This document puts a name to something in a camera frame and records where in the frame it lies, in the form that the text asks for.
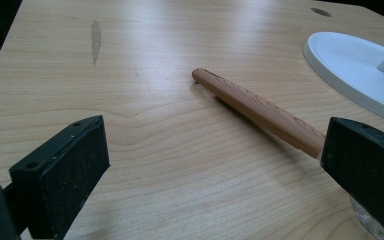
white stand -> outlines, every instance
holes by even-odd
[[[310,36],[304,56],[332,87],[384,116],[384,47],[341,33]]]

small hole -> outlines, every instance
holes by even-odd
[[[39,165],[37,162],[32,162],[32,163],[27,164],[26,168],[32,169],[32,168],[37,167],[37,165]]]
[[[313,12],[320,14],[322,16],[325,16],[325,17],[332,17],[332,15],[330,15],[330,13],[328,13],[325,10],[322,10],[320,8],[311,8],[311,10],[313,10]]]

wooden dowel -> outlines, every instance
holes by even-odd
[[[208,70],[195,69],[192,77],[218,98],[295,148],[315,159],[321,154],[325,135],[303,120]]]

wood grain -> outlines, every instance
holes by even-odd
[[[234,109],[295,148],[315,159],[321,155],[326,137],[310,124],[206,69],[195,69],[192,77]]]
[[[384,45],[383,17],[319,1],[24,0],[0,53],[0,184],[66,125],[101,114],[111,167],[67,240],[372,239],[317,161],[190,76],[228,76],[321,132],[330,116],[384,131],[309,67],[302,46],[317,31]]]

black foam block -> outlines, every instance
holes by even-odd
[[[109,167],[102,116],[73,123],[10,169],[33,238],[62,239]]]
[[[384,227],[384,132],[331,118],[321,165]]]

